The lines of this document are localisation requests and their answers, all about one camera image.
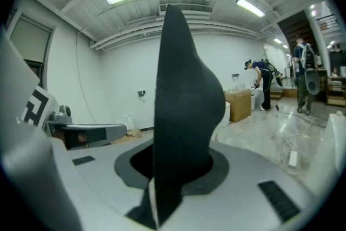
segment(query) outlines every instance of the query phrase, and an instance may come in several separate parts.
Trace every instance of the white pillar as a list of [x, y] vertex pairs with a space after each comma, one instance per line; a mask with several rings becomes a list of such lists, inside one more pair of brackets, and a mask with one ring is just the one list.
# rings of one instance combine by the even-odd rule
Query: white pillar
[[318, 51], [320, 52], [320, 55], [322, 57], [323, 68], [327, 70], [327, 75], [331, 76], [329, 53], [327, 45], [324, 41], [323, 33], [321, 32], [320, 27], [318, 26], [317, 20], [312, 16], [311, 11], [305, 10], [305, 14], [307, 15], [310, 27], [312, 29], [312, 33], [314, 34]]

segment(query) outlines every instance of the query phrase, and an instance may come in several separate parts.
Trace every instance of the air conditioner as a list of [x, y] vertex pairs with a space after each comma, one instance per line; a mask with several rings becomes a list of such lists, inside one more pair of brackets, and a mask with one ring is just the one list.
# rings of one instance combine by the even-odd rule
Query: air conditioner
[[[203, 15], [203, 16], [210, 16], [212, 13], [212, 7], [211, 6], [205, 6], [205, 5], [198, 5], [198, 4], [183, 4], [183, 3], [177, 3], [172, 4], [177, 5], [185, 15]], [[166, 8], [167, 4], [160, 4], [158, 6], [158, 13], [160, 16], [164, 16], [166, 14]]]

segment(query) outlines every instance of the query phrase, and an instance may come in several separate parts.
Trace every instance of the power cord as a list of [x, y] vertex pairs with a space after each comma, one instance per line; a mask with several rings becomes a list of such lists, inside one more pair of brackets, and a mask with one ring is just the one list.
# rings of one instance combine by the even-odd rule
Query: power cord
[[310, 123], [311, 125], [315, 125], [315, 126], [318, 126], [318, 127], [321, 127], [321, 128], [326, 128], [326, 127], [327, 127], [327, 126], [321, 126], [321, 125], [318, 125], [318, 124], [316, 124], [316, 123], [313, 123], [313, 120], [314, 120], [314, 119], [317, 119], [317, 120], [320, 120], [320, 121], [325, 121], [325, 122], [326, 122], [326, 120], [322, 120], [322, 119], [320, 119], [320, 118], [318, 118], [318, 117], [312, 117], [312, 118], [311, 118], [311, 121], [308, 121], [306, 118], [301, 117], [301, 116], [298, 116], [298, 115], [296, 115], [296, 114], [293, 114], [293, 113], [286, 113], [286, 112], [281, 112], [281, 111], [279, 110], [278, 105], [275, 105], [275, 108], [276, 108], [276, 110], [277, 110], [279, 113], [283, 113], [283, 114], [287, 114], [287, 115], [293, 115], [293, 116], [297, 116], [297, 117], [301, 118], [302, 120], [305, 120], [306, 122]]

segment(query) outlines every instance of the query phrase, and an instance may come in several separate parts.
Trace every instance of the box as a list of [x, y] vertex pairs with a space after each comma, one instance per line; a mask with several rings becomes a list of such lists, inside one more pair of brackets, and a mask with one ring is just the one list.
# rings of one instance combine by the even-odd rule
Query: box
[[225, 99], [231, 106], [231, 122], [238, 122], [251, 114], [251, 92], [249, 89], [232, 90], [225, 93]]
[[130, 142], [133, 140], [136, 140], [138, 138], [142, 137], [142, 132], [140, 129], [133, 129], [133, 130], [129, 130], [125, 136], [123, 136], [122, 138], [119, 138], [113, 142], [111, 142], [111, 144], [114, 143], [121, 143], [121, 142]]

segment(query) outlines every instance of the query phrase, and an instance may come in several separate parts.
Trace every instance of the person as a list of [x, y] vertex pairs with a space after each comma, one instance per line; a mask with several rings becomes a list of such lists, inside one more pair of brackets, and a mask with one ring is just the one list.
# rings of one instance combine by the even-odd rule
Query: person
[[290, 78], [293, 78], [292, 55], [288, 56], [288, 66], [290, 67]]
[[[298, 78], [298, 108], [297, 112], [301, 113], [302, 108], [305, 103], [305, 95], [307, 93], [307, 83], [305, 80], [305, 60], [304, 54], [306, 53], [307, 48], [313, 53], [312, 48], [309, 43], [305, 43], [304, 39], [301, 36], [296, 38], [297, 45], [294, 48], [294, 59], [296, 64], [299, 65], [299, 78]], [[311, 104], [314, 96], [308, 92], [308, 101], [307, 101], [307, 110], [306, 115], [310, 115]]]
[[245, 62], [245, 69], [254, 69], [257, 72], [257, 80], [255, 82], [255, 87], [260, 86], [260, 81], [263, 78], [263, 95], [264, 102], [261, 104], [260, 109], [262, 111], [270, 110], [270, 85], [272, 80], [272, 74], [269, 69], [266, 68], [265, 64], [261, 61], [251, 61]]

